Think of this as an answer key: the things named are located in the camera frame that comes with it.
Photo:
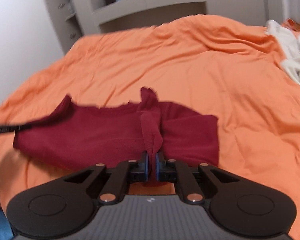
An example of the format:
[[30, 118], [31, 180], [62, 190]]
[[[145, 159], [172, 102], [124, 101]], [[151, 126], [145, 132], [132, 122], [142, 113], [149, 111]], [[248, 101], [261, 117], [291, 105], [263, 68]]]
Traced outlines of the dark red shirt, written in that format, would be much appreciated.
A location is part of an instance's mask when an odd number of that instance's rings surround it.
[[79, 171], [96, 163], [109, 168], [130, 159], [149, 157], [155, 181], [156, 155], [195, 167], [218, 165], [218, 119], [186, 106], [160, 101], [149, 88], [141, 100], [109, 108], [77, 105], [65, 96], [56, 109], [15, 133], [13, 147], [46, 164]]

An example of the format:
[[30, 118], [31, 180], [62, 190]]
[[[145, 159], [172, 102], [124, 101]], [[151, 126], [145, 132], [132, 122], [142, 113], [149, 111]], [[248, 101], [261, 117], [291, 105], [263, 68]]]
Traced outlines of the white crumpled clothes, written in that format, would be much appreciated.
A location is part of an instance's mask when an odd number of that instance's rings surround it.
[[281, 61], [281, 67], [295, 83], [300, 85], [300, 33], [274, 20], [268, 20], [266, 27], [266, 33], [276, 38], [286, 57]]

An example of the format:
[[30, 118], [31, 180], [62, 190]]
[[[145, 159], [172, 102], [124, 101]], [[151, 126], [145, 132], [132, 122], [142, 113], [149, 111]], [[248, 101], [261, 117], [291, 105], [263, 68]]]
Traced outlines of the orange bed cover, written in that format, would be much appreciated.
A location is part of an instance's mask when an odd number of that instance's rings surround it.
[[67, 94], [116, 107], [149, 87], [162, 101], [217, 116], [220, 167], [289, 195], [290, 235], [300, 239], [300, 85], [285, 58], [266, 28], [214, 15], [84, 36], [0, 105], [0, 124], [46, 116]]

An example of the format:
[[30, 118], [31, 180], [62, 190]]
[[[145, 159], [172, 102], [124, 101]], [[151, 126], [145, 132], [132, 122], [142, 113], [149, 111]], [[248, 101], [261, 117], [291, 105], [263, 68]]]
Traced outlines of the grey wall cabinet unit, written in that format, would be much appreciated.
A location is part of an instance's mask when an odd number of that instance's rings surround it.
[[203, 14], [219, 15], [246, 25], [268, 20], [300, 22], [300, 0], [44, 0], [62, 51], [84, 35], [161, 25]]

